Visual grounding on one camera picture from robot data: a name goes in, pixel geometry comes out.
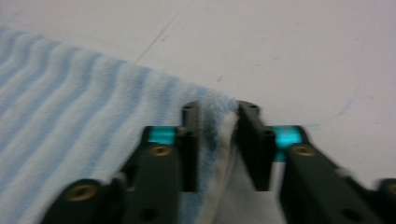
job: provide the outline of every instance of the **teal component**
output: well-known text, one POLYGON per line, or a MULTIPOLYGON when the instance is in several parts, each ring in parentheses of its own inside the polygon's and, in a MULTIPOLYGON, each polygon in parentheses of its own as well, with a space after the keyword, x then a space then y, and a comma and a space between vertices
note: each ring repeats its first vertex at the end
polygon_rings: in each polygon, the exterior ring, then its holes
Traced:
POLYGON ((175 143, 176 127, 151 127, 148 141, 151 143, 173 145, 175 143))
POLYGON ((296 126, 274 126, 272 127, 276 133, 276 153, 275 161, 285 161, 285 150, 295 143, 303 142, 296 126))

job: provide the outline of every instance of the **screw hole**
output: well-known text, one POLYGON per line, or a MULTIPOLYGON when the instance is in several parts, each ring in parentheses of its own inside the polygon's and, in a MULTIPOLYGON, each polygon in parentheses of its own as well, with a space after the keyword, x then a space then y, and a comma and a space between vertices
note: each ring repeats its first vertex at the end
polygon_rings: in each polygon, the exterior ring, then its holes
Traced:
POLYGON ((298 146, 298 147, 294 147, 292 150, 300 156, 314 156, 315 155, 315 150, 311 147, 298 146))
POLYGON ((359 215, 359 213, 357 213, 356 211, 354 211, 352 209, 343 209, 342 214, 345 218, 347 218, 351 221, 355 221, 355 222, 361 221, 361 215, 359 215))
POLYGON ((153 208, 147 208, 140 212, 140 220, 142 221, 151 221, 157 218, 158 212, 153 208))
POLYGON ((74 194, 74 196, 76 196, 76 197, 81 197, 82 195, 86 194, 87 191, 88 191, 87 189, 78 189, 78 190, 76 191, 76 193, 74 194))
POLYGON ((170 147, 154 147, 151 149, 150 153, 153 156, 166 156, 172 152, 170 147))
POLYGON ((67 191, 65 200, 68 202, 85 201, 95 195, 97 190, 95 185, 78 185, 67 191))

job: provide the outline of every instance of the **towel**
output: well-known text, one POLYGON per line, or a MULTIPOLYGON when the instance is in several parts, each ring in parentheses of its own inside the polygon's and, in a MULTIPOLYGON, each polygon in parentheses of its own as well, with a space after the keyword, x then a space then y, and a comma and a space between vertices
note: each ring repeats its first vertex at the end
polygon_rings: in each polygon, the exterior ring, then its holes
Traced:
POLYGON ((212 223, 233 166, 236 102, 153 69, 0 27, 0 223, 39 223, 81 178, 108 182, 145 126, 201 102, 199 188, 181 223, 212 223))

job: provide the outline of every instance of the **black plastic bracket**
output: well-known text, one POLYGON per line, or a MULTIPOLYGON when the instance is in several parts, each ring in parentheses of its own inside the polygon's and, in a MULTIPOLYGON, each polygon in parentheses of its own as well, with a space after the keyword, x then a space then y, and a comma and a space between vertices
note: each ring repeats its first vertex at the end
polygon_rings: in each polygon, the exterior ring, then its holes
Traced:
POLYGON ((289 224, 383 223, 339 171, 310 144, 286 151, 280 202, 289 224))
POLYGON ((276 134, 260 120, 258 106, 239 101, 236 144, 256 190, 269 189, 276 134))
POLYGON ((103 186, 97 180, 81 179, 64 189, 41 223, 120 223, 123 206, 118 182, 103 186))
POLYGON ((200 137, 200 106, 199 102, 191 102, 183 106, 183 126, 178 128, 177 139, 183 167, 183 191, 197 190, 198 150, 200 137))
POLYGON ((143 148, 140 157, 135 184, 125 192, 121 223, 177 224, 181 192, 177 148, 150 145, 143 148))
POLYGON ((386 223, 396 223, 396 178, 382 180, 375 196, 373 209, 386 223))

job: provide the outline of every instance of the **striped cloth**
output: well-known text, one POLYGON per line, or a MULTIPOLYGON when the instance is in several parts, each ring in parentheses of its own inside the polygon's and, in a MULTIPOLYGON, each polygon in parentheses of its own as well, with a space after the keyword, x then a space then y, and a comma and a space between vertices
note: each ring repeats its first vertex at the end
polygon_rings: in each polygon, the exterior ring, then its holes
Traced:
POLYGON ((202 102, 200 186, 182 223, 211 223, 232 165, 234 100, 97 52, 0 27, 0 223, 39 223, 66 185, 108 181, 145 126, 202 102))

